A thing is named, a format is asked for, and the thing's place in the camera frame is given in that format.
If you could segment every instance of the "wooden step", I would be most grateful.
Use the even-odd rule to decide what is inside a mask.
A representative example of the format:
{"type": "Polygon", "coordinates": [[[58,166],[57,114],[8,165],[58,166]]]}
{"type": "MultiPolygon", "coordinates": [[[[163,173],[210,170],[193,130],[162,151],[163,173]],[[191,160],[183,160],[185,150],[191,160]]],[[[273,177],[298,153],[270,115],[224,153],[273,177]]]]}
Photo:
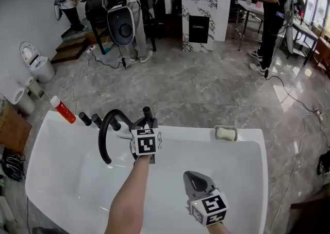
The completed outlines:
{"type": "Polygon", "coordinates": [[[89,46],[90,41],[86,39],[80,46],[67,49],[65,51],[58,52],[51,60],[51,63],[61,63],[72,60],[77,60],[81,54],[86,50],[89,46]]]}
{"type": "Polygon", "coordinates": [[[56,51],[59,53],[62,51],[67,51],[76,47],[80,47],[84,45],[86,41],[87,39],[85,37],[64,41],[56,48],[56,51]]]}

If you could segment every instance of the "marble pedestal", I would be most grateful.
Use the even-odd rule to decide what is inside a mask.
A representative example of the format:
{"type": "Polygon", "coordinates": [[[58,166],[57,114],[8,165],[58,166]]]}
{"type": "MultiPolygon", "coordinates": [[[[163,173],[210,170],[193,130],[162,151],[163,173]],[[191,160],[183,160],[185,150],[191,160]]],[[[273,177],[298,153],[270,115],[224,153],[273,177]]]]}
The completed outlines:
{"type": "Polygon", "coordinates": [[[183,51],[212,52],[217,5],[215,0],[182,0],[183,51]]]}

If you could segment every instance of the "soap dish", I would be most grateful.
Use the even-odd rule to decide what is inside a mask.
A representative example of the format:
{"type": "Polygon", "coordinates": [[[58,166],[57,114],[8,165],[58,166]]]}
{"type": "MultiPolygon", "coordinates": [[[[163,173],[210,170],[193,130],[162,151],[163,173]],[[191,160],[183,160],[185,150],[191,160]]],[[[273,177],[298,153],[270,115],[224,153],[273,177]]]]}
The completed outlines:
{"type": "Polygon", "coordinates": [[[235,127],[235,126],[221,126],[221,125],[216,125],[215,127],[214,127],[214,140],[215,141],[226,141],[226,142],[232,142],[232,141],[228,141],[228,140],[224,140],[224,139],[221,139],[221,138],[219,138],[218,136],[217,136],[217,130],[219,129],[219,128],[224,128],[224,129],[231,129],[231,130],[234,130],[235,131],[235,138],[234,138],[234,141],[237,141],[237,139],[238,139],[238,130],[237,130],[237,128],[235,127]]]}

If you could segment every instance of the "black curved spout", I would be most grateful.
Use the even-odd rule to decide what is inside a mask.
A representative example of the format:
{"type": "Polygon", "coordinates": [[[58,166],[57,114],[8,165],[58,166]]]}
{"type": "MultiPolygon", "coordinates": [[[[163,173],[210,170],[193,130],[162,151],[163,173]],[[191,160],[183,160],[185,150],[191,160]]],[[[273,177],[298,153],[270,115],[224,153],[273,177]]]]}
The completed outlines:
{"type": "Polygon", "coordinates": [[[114,130],[120,129],[120,124],[115,118],[116,116],[120,117],[120,119],[125,122],[129,130],[131,130],[133,125],[132,121],[130,121],[129,118],[119,109],[113,109],[108,114],[106,114],[102,121],[100,132],[98,133],[98,149],[100,150],[101,157],[106,164],[111,164],[111,159],[108,155],[106,146],[108,127],[111,124],[114,130]]]}

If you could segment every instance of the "white toilet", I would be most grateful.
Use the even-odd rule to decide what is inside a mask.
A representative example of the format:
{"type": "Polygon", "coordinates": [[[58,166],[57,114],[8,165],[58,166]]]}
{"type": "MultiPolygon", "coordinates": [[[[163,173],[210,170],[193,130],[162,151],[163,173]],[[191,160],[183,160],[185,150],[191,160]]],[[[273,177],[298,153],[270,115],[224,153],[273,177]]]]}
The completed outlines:
{"type": "Polygon", "coordinates": [[[54,77],[55,70],[50,60],[48,57],[40,55],[38,49],[33,45],[22,42],[20,45],[20,53],[32,75],[40,82],[46,83],[54,77]]]}

